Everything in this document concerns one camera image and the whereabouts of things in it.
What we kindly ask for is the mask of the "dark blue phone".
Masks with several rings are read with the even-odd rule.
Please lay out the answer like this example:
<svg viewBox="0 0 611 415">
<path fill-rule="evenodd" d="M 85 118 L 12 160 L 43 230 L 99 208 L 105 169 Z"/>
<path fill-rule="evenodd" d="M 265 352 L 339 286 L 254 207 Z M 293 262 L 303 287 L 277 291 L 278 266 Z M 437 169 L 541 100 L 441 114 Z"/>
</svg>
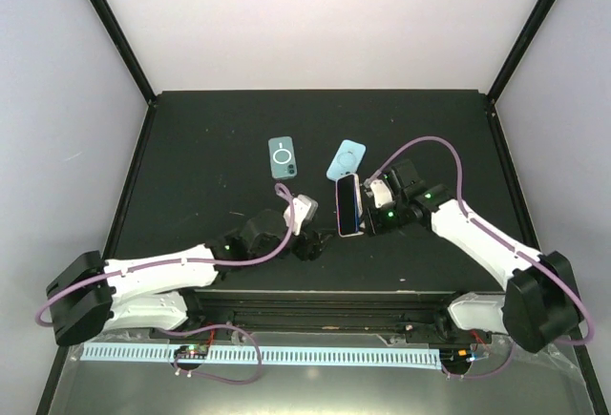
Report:
<svg viewBox="0 0 611 415">
<path fill-rule="evenodd" d="M 356 174 L 342 176 L 335 182 L 337 230 L 341 238 L 360 233 L 359 194 Z"/>
</svg>

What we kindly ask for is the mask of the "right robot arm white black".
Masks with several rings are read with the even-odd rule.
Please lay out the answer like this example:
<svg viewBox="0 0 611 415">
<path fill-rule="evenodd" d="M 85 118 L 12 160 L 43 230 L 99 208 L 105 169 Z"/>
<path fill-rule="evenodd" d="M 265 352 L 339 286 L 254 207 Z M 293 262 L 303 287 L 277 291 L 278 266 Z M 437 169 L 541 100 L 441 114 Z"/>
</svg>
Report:
<svg viewBox="0 0 611 415">
<path fill-rule="evenodd" d="M 465 293 L 434 317 L 436 335 L 454 342 L 468 330 L 510 337 L 530 353 L 570 333 L 585 319 L 569 260 L 542 254 L 499 231 L 445 185 L 433 187 L 402 161 L 365 180 L 363 214 L 371 236 L 419 224 L 470 257 L 501 288 L 499 294 Z"/>
</svg>

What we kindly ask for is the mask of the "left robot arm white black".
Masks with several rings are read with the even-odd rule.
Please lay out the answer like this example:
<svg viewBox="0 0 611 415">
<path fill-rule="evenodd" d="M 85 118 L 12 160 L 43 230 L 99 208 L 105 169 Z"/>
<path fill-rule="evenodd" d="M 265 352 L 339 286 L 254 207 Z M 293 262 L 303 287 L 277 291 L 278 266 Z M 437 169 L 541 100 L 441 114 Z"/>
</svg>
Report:
<svg viewBox="0 0 611 415">
<path fill-rule="evenodd" d="M 263 210 L 242 227 L 177 253 L 142 259 L 104 259 L 81 254 L 46 288 L 37 322 L 53 330 L 59 346 L 84 343 L 117 329 L 176 330 L 193 338 L 205 316 L 187 304 L 181 291 L 212 285 L 224 272 L 293 255 L 319 258 L 334 233 L 319 228 L 300 206 Z"/>
</svg>

